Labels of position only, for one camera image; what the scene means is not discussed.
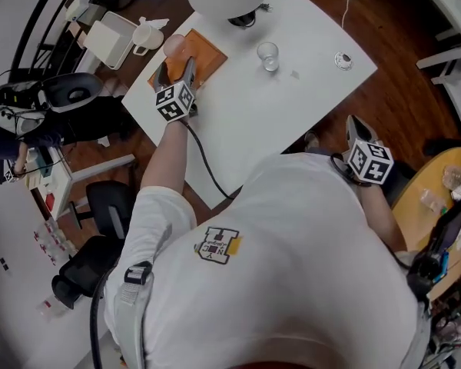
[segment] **lamp base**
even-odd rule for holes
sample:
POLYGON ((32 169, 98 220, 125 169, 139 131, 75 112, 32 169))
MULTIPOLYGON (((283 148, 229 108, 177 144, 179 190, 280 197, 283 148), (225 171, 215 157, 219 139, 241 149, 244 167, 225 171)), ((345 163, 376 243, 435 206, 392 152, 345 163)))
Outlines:
POLYGON ((256 21, 256 12, 251 11, 250 13, 242 16, 238 16, 237 18, 231 18, 228 19, 228 21, 237 27, 240 28, 250 28, 252 25, 254 25, 256 21))

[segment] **white cable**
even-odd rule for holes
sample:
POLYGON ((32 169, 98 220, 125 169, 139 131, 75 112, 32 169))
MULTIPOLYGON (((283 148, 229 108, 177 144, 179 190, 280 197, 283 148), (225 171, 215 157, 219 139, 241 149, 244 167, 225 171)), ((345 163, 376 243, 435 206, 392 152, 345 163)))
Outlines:
POLYGON ((343 13, 343 16, 341 18, 341 28, 343 28, 343 25, 345 23, 345 17, 347 16, 349 3, 350 3, 350 0, 347 0, 347 7, 345 8, 345 12, 343 13))

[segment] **strap buckle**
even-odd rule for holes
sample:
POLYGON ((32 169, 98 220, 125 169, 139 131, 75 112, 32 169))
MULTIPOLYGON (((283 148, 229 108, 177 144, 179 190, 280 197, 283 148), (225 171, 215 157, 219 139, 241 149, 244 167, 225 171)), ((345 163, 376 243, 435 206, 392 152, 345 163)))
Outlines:
POLYGON ((149 261, 132 265, 124 273, 124 282, 130 284, 145 285, 148 275, 152 272, 152 264, 149 261))

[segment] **shirt logo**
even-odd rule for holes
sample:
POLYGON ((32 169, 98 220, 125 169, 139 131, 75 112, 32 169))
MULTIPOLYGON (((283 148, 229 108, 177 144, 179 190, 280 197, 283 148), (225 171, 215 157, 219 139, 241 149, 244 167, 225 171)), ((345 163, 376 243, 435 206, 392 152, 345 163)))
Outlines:
POLYGON ((240 240, 239 231, 209 227, 205 234, 205 240, 196 244, 194 251, 202 260, 225 265, 231 255, 237 254, 240 240))

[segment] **white t-shirt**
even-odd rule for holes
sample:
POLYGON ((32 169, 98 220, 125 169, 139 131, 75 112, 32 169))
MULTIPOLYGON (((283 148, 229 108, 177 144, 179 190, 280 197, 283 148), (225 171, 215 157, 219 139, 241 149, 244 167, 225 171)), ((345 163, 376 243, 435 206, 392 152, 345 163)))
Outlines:
POLYGON ((151 369, 401 365, 416 330, 416 299, 327 157, 266 159, 233 204, 198 227, 182 196, 143 189, 106 286, 112 332, 125 271, 151 256, 168 225, 144 319, 151 369))

